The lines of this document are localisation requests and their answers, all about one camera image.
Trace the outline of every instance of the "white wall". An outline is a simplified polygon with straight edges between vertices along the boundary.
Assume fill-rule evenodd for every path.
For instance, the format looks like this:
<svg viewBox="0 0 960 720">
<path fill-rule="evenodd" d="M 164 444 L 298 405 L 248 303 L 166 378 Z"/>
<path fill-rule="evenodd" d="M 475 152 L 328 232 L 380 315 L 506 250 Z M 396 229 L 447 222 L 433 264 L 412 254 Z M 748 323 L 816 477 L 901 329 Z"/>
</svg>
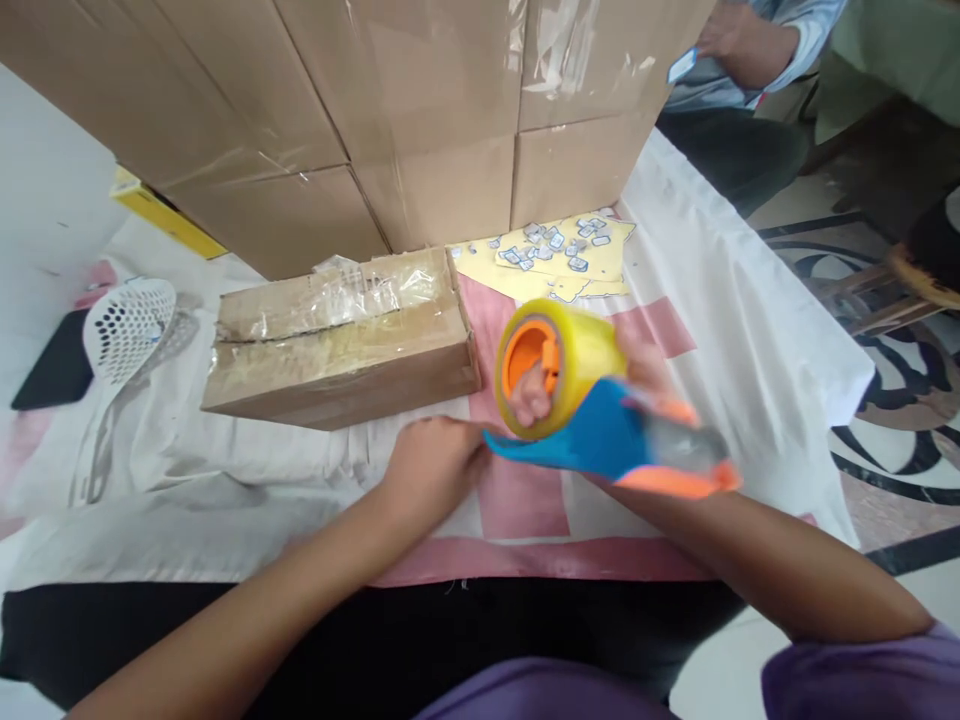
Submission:
<svg viewBox="0 0 960 720">
<path fill-rule="evenodd" d="M 113 156 L 0 65 L 0 412 L 127 215 Z"/>
</svg>

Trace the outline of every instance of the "yellow box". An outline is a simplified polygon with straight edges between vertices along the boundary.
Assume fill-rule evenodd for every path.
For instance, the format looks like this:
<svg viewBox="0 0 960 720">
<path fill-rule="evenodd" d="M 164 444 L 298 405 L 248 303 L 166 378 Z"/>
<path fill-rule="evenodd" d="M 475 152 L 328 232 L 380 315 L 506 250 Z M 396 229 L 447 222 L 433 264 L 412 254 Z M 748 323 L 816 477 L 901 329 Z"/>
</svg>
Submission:
<svg viewBox="0 0 960 720">
<path fill-rule="evenodd" d="M 163 198 L 158 197 L 140 178 L 119 165 L 113 187 L 110 188 L 110 197 L 207 260 L 229 252 Z"/>
</svg>

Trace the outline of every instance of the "white fabric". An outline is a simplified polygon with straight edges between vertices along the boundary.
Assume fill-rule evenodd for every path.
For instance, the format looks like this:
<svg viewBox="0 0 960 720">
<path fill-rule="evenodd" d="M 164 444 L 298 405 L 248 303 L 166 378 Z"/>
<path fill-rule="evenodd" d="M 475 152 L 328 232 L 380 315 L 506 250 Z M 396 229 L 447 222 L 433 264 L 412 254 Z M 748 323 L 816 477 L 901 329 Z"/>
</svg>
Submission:
<svg viewBox="0 0 960 720">
<path fill-rule="evenodd" d="M 610 314 L 667 295 L 698 345 L 672 369 L 727 437 L 747 492 L 812 513 L 855 543 L 827 431 L 855 412 L 873 374 L 866 353 L 659 132 L 619 209 L 638 223 L 624 262 L 634 298 L 580 304 Z M 13 589 L 242 580 L 375 484 L 403 424 L 436 412 L 469 415 L 461 398 L 322 433 L 201 413 L 218 297 L 262 280 L 229 256 L 204 262 L 136 218 L 107 256 L 118 271 L 173 282 L 181 305 L 193 307 L 192 335 L 111 413 L 112 433 L 97 453 L 107 475 L 97 506 L 56 512 L 66 508 L 76 438 L 92 414 L 85 402 L 58 413 L 11 497 L 14 512 L 52 513 L 27 528 Z M 565 478 L 564 493 L 568 541 L 648 534 L 596 488 Z M 482 537 L 477 498 L 439 534 Z"/>
</svg>

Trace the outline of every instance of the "tape roll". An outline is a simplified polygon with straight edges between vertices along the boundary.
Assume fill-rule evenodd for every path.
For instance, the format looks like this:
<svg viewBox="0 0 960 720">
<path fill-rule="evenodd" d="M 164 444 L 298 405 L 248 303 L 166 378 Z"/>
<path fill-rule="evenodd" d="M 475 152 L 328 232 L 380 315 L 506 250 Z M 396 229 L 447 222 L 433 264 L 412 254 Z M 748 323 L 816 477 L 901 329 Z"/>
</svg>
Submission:
<svg viewBox="0 0 960 720">
<path fill-rule="evenodd" d="M 530 427 L 517 422 L 507 402 L 520 378 L 540 363 L 550 414 Z M 606 375 L 625 375 L 627 360 L 617 348 L 613 325 L 597 315 L 538 298 L 521 306 L 503 332 L 497 356 L 497 405 L 517 437 L 540 440 L 564 427 L 594 384 Z"/>
</svg>

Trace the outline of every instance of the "black trousers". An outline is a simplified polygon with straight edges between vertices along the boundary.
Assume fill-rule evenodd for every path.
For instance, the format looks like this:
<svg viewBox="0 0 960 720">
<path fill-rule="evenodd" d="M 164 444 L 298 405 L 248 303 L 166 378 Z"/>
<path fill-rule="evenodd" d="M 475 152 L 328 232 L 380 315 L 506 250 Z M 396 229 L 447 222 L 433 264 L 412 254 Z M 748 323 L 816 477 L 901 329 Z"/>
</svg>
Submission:
<svg viewBox="0 0 960 720">
<path fill-rule="evenodd" d="M 69 709 L 231 587 L 8 593 L 0 676 L 30 682 Z M 491 578 L 366 589 L 297 645 L 248 717 L 410 718 L 490 665 L 528 656 L 594 665 L 666 701 L 697 645 L 743 607 L 720 582 Z"/>
<path fill-rule="evenodd" d="M 809 150 L 799 127 L 737 108 L 662 113 L 657 127 L 744 218 L 794 181 Z"/>
</svg>

